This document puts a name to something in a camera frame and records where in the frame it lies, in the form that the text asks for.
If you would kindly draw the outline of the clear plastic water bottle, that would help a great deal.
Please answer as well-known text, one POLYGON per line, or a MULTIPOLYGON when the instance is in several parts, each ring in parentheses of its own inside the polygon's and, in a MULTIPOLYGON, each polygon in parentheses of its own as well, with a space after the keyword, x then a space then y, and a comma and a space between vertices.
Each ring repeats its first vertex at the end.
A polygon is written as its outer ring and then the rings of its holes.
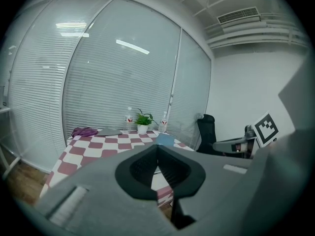
POLYGON ((132 128, 132 123, 133 123, 132 108, 128 107, 127 113, 125 114, 125 117, 124 117, 124 129, 123 129, 124 134, 130 133, 131 128, 132 128))
POLYGON ((167 122, 168 122, 167 111, 164 111, 162 118, 160 120, 160 123, 159 123, 159 127, 158 127, 159 133, 165 133, 166 132, 167 122))

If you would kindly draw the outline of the green potted plant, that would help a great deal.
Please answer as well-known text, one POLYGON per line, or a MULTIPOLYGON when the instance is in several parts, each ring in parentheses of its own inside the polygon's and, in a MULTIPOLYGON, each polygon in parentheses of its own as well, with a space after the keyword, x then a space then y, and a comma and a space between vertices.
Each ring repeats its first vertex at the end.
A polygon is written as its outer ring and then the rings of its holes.
POLYGON ((151 113, 143 113, 143 111, 138 108, 137 109, 139 113, 137 114, 137 119, 135 123, 137 124, 137 132, 139 135, 145 135, 148 131, 149 125, 154 122, 156 125, 158 123, 153 119, 153 116, 151 113))

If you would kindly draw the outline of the black office chair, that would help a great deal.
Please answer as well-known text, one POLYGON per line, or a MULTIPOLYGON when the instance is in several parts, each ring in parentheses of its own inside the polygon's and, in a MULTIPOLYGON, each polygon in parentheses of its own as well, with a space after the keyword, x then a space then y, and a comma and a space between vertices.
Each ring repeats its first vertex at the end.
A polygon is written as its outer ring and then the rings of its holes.
POLYGON ((197 152, 203 154, 223 156, 222 152, 213 149, 213 144, 217 141, 215 134, 215 118, 212 115, 204 114, 202 119, 197 120, 201 143, 197 152))

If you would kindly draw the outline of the white desk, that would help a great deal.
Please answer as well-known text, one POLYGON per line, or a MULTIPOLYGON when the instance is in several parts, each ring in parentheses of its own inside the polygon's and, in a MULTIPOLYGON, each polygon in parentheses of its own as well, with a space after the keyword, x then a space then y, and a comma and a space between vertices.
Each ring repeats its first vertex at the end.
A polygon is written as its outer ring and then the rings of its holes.
MULTIPOLYGON (((0 108, 0 114, 5 114, 7 112, 10 111, 10 108, 9 107, 1 107, 0 108)), ((10 164, 7 162, 4 154, 3 154, 3 151, 1 149, 1 145, 0 145, 0 159, 2 161, 2 163, 4 164, 4 167, 5 167, 5 171, 2 175, 2 180, 5 180, 8 175, 10 174, 10 172, 15 168, 15 166, 18 165, 18 163, 20 163, 20 160, 21 160, 21 157, 17 156, 10 164)))

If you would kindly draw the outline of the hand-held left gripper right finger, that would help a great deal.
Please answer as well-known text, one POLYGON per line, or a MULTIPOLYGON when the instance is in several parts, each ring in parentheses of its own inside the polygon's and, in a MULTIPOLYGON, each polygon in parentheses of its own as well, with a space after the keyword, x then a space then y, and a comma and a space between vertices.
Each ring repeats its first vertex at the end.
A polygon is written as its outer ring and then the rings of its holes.
POLYGON ((214 236, 215 229, 224 229, 223 219, 210 221, 208 216, 243 177, 224 167, 246 170, 250 163, 159 145, 157 165, 173 191, 173 209, 171 222, 160 227, 157 236, 214 236))

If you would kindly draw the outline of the white air vent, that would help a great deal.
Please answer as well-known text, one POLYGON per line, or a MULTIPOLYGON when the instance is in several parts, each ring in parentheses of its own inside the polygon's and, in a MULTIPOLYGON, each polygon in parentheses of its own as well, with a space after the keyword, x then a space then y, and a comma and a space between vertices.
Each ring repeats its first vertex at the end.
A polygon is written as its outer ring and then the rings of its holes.
POLYGON ((220 25, 227 24, 230 22, 234 22, 237 20, 242 20, 246 18, 251 18, 251 17, 259 17, 260 14, 257 10, 257 8, 254 7, 248 7, 240 10, 235 10, 223 15, 220 15, 217 17, 217 20, 220 25))

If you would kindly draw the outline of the white ceiling pipes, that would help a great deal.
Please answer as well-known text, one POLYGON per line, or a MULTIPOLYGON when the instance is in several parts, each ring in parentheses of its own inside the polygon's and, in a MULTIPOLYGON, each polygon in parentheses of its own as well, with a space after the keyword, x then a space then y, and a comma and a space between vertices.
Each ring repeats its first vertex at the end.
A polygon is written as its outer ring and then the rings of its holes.
POLYGON ((292 14, 262 13, 207 29, 211 49, 253 43, 284 43, 310 47, 310 37, 292 14))

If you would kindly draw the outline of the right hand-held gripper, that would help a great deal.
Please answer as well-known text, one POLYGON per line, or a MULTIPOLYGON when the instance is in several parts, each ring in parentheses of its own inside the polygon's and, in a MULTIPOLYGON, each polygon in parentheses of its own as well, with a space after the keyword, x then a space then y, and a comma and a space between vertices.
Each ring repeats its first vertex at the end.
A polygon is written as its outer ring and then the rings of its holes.
POLYGON ((260 148, 277 140, 279 130, 269 111, 264 113, 251 126, 255 131, 255 138, 247 140, 242 137, 215 142, 213 143, 213 149, 223 153, 231 153, 231 157, 253 159, 260 148))

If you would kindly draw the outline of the blue notebook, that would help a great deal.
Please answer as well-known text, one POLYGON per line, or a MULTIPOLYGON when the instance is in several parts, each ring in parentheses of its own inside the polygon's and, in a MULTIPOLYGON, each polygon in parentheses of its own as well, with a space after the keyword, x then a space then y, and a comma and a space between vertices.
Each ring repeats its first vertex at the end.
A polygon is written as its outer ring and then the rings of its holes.
POLYGON ((159 133, 155 143, 163 146, 174 146, 175 138, 169 134, 159 133))

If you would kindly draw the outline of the red white checkered tablecloth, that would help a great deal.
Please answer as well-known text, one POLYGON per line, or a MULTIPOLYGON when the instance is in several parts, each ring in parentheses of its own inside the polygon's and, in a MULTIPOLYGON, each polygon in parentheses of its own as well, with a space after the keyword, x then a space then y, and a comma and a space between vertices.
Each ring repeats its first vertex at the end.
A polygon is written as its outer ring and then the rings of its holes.
POLYGON ((75 173, 99 158, 107 158, 112 155, 133 149, 136 146, 144 146, 153 143, 158 136, 156 131, 148 131, 146 134, 138 134, 131 131, 128 134, 114 136, 75 136, 69 138, 67 146, 50 172, 39 198, 43 196, 57 183, 67 176, 75 173))

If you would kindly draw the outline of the purple cloth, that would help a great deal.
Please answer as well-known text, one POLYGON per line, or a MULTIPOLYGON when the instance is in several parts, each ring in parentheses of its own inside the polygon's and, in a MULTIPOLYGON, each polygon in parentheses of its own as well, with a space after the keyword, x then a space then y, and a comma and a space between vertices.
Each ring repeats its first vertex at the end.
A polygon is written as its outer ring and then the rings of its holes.
POLYGON ((93 129, 91 127, 84 127, 84 128, 79 128, 76 127, 73 131, 71 136, 74 138, 75 136, 82 136, 82 137, 87 137, 87 136, 93 136, 98 133, 97 129, 93 129))

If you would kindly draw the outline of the grey cloth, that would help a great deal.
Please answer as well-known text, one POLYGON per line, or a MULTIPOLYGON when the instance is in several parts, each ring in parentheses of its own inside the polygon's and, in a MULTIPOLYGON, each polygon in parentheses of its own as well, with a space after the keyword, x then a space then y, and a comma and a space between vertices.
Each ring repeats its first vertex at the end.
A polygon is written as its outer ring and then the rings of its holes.
POLYGON ((117 129, 110 129, 110 128, 104 128, 100 131, 98 131, 97 135, 98 136, 115 136, 115 135, 121 135, 122 132, 120 130, 117 129))

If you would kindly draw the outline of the glass wall with white blinds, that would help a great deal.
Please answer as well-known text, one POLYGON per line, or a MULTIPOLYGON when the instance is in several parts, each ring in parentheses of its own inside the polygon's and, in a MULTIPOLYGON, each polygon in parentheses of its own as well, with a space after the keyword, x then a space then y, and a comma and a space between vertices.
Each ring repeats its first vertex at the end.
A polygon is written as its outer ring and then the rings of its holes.
POLYGON ((15 16, 0 50, 7 148, 49 172, 77 128, 123 129, 131 108, 196 148, 211 60, 178 24, 132 0, 46 0, 15 16))

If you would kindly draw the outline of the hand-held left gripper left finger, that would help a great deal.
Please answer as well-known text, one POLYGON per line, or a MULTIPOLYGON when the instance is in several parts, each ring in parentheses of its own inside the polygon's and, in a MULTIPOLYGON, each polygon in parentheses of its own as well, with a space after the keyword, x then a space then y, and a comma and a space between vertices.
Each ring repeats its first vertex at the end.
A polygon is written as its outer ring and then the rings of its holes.
POLYGON ((157 149, 100 158, 52 187, 36 204, 47 236, 157 236, 170 222, 151 188, 157 149))

